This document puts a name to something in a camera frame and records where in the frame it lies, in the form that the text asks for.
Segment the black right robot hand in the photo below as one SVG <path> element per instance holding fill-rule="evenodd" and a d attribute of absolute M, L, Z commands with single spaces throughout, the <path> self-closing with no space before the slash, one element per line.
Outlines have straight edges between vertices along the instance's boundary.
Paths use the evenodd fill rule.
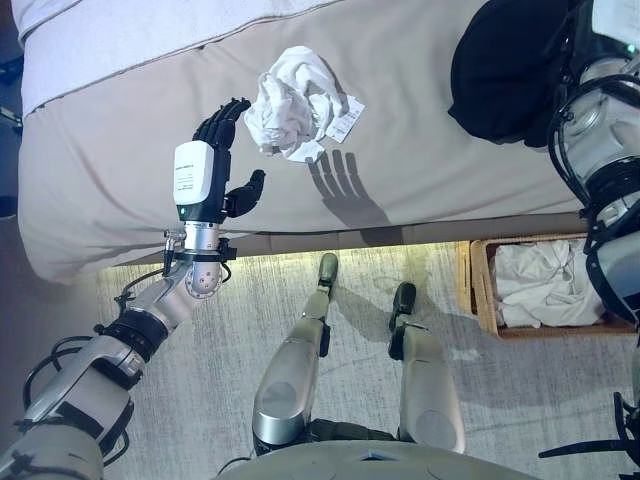
<path fill-rule="evenodd" d="M 573 13 L 580 56 L 631 59 L 639 52 L 638 1 L 576 1 Z"/>

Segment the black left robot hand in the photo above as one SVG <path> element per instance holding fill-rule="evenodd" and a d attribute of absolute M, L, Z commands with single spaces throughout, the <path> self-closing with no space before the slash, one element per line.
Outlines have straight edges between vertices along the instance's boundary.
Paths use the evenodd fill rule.
<path fill-rule="evenodd" d="M 231 99 L 200 123 L 189 142 L 176 147 L 173 199 L 183 222 L 222 224 L 250 212 L 261 199 L 265 172 L 255 170 L 244 185 L 227 189 L 236 122 L 251 103 Z"/>

